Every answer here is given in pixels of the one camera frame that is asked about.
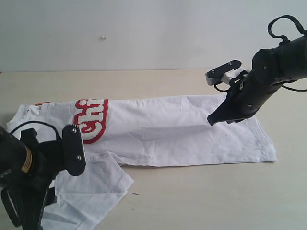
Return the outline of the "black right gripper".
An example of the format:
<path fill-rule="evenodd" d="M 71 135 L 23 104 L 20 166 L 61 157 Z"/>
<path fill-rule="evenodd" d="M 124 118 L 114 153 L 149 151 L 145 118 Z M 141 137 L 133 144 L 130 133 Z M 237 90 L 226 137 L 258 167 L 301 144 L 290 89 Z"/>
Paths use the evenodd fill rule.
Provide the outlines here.
<path fill-rule="evenodd" d="M 283 85 L 284 82 L 250 72 L 231 87 L 225 100 L 208 115 L 207 121 L 213 126 L 220 122 L 237 123 L 252 117 Z"/>

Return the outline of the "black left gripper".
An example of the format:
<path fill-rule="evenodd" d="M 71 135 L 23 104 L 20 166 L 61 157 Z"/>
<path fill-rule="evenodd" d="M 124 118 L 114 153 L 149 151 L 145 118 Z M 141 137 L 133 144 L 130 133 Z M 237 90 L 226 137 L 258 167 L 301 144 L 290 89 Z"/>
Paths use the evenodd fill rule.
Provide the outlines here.
<path fill-rule="evenodd" d="M 63 163 L 51 169 L 53 152 L 63 152 L 57 130 L 54 140 L 40 142 L 34 128 L 22 130 L 19 138 L 0 129 L 0 197 L 15 227 L 43 229 L 44 209 L 57 201 L 52 177 L 63 170 Z"/>

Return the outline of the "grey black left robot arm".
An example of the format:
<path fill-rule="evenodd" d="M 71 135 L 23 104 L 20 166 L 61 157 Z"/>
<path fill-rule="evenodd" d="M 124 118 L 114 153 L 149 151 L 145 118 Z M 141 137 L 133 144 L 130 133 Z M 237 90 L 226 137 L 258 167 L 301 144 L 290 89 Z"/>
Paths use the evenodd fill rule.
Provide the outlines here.
<path fill-rule="evenodd" d="M 51 182 L 65 169 L 60 136 L 38 142 L 34 129 L 16 138 L 0 129 L 0 197 L 15 227 L 41 230 L 45 206 L 56 202 Z"/>

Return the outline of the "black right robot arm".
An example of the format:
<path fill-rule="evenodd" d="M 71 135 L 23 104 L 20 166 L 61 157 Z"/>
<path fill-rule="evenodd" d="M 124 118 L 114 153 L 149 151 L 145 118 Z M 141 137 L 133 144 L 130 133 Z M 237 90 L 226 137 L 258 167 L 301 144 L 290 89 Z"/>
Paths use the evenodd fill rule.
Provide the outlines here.
<path fill-rule="evenodd" d="M 211 126 L 251 118 L 286 83 L 306 78 L 307 37 L 261 49 L 252 59 L 250 72 L 241 68 L 240 61 L 233 60 L 208 71 L 205 76 L 210 86 L 229 85 L 225 90 L 226 99 L 207 117 Z"/>

